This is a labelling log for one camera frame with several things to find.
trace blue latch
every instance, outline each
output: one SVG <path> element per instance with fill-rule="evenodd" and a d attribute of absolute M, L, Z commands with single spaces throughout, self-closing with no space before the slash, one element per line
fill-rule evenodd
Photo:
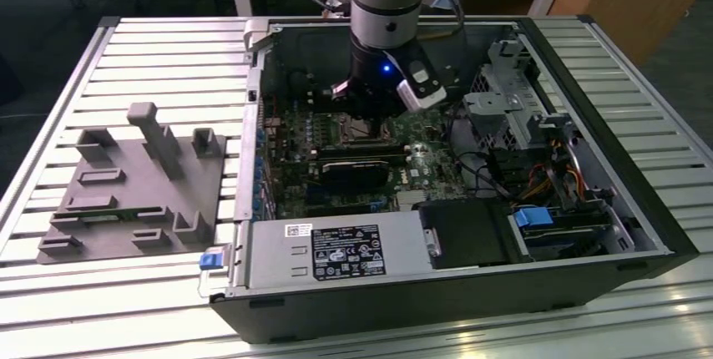
<path fill-rule="evenodd" d="M 552 216 L 546 207 L 526 207 L 514 213 L 514 222 L 518 227 L 552 225 Z"/>
<path fill-rule="evenodd" d="M 204 253 L 200 256 L 200 270 L 216 270 L 223 268 L 223 252 Z"/>

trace power supply label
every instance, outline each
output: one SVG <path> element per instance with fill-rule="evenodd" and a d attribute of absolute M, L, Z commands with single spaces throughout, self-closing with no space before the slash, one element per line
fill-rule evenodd
<path fill-rule="evenodd" d="M 383 276 L 385 273 L 377 225 L 312 230 L 312 275 L 316 281 Z"/>

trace white sticker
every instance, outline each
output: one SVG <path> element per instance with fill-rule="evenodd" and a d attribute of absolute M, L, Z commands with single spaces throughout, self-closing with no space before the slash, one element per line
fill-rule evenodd
<path fill-rule="evenodd" d="M 312 232 L 311 224 L 287 224 L 285 225 L 285 237 L 309 236 L 311 232 Z"/>

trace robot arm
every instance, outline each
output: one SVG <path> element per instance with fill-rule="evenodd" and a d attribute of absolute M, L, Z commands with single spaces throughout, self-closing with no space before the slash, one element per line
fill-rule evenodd
<path fill-rule="evenodd" d="M 416 38 L 421 0 L 348 1 L 351 71 L 332 96 L 377 129 L 384 117 L 440 102 L 446 89 Z"/>

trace slotted metal surface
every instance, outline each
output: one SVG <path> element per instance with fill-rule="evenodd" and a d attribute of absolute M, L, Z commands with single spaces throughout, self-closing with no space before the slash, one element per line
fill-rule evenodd
<path fill-rule="evenodd" d="M 98 54 L 80 74 L 84 81 L 48 139 L 16 204 L 17 215 L 5 224 L 0 357 L 550 358 L 709 353 L 713 172 L 707 151 L 592 31 L 572 18 L 536 23 L 689 232 L 702 252 L 698 259 L 652 280 L 624 285 L 584 307 L 275 346 L 245 344 L 206 307 L 196 292 L 198 254 L 34 264 L 38 238 L 78 160 L 72 145 L 80 129 L 106 126 L 117 139 L 140 138 L 122 119 L 124 109 L 137 99 L 156 102 L 158 121 L 170 124 L 176 136 L 209 126 L 231 138 L 216 240 L 229 240 L 232 235 L 245 99 L 244 21 L 126 18 L 106 30 Z M 546 82 L 542 86 L 554 92 Z"/>

